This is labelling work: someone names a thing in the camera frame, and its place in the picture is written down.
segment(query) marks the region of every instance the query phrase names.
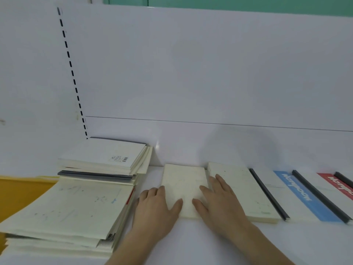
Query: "hand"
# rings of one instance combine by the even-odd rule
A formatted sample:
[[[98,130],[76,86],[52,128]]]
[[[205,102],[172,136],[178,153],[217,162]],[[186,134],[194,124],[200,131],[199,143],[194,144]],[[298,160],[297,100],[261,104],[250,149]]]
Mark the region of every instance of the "hand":
[[[209,177],[209,180],[214,191],[200,186],[208,208],[198,199],[193,199],[192,204],[211,230],[237,245],[247,236],[253,224],[246,218],[236,195],[224,179],[217,174],[216,178]]]
[[[183,200],[179,199],[168,210],[164,186],[144,190],[138,199],[131,233],[146,236],[156,244],[172,230],[182,207]]]

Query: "barcode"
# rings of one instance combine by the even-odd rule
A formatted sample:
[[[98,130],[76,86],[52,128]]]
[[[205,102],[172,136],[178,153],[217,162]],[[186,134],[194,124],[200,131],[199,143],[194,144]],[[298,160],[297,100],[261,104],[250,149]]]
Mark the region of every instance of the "barcode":
[[[114,161],[114,162],[126,162],[128,157],[123,157],[123,156],[112,156],[109,161]]]

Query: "yellow surface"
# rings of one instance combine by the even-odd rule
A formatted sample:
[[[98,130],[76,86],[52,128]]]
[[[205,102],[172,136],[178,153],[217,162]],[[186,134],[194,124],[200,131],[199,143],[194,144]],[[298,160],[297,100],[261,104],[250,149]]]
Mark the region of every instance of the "yellow surface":
[[[0,222],[26,207],[50,189],[56,177],[15,178],[0,176]],[[0,254],[5,249],[5,234],[0,232]]]

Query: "left hand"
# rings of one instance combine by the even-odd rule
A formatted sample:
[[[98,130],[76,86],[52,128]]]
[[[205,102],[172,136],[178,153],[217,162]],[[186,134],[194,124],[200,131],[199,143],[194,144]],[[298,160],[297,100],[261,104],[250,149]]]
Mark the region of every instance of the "left hand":
[[[156,244],[172,230],[182,207],[183,200],[179,199],[168,210],[164,186],[144,190],[139,196],[130,232]]]

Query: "blue label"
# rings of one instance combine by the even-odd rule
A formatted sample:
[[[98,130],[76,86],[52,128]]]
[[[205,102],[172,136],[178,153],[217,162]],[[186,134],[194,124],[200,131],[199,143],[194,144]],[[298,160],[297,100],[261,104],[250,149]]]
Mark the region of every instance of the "blue label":
[[[289,189],[306,205],[321,221],[342,222],[329,208],[313,195],[296,177],[285,171],[273,171],[289,187]]]

